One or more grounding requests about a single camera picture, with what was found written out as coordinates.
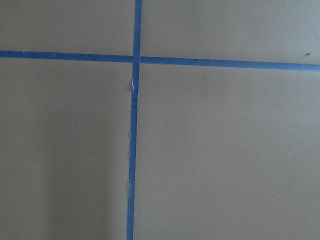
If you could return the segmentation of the vertical blue tape strip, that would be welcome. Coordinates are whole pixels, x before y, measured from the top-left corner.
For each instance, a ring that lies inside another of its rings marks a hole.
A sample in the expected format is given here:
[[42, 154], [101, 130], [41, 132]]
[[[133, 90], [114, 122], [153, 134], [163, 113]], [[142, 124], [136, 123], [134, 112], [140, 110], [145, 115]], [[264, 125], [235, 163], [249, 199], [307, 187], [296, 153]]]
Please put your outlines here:
[[128, 158], [128, 198], [126, 239], [134, 239], [135, 220], [135, 184], [136, 184], [136, 157], [137, 157], [137, 129], [138, 129], [138, 100], [141, 58], [141, 26], [143, 2], [134, 2], [134, 28], [132, 49], [132, 76], [131, 76], [131, 108], [130, 108], [130, 136]]

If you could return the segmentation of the horizontal blue tape strip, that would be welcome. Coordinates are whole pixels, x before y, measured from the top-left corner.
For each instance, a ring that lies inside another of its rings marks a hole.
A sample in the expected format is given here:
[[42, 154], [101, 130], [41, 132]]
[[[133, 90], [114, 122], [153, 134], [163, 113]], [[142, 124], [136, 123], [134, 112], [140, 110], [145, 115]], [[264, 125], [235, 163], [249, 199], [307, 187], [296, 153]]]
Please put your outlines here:
[[[92, 53], [1, 50], [2, 58], [132, 63], [133, 56]], [[319, 64], [141, 56], [141, 64], [319, 72]]]

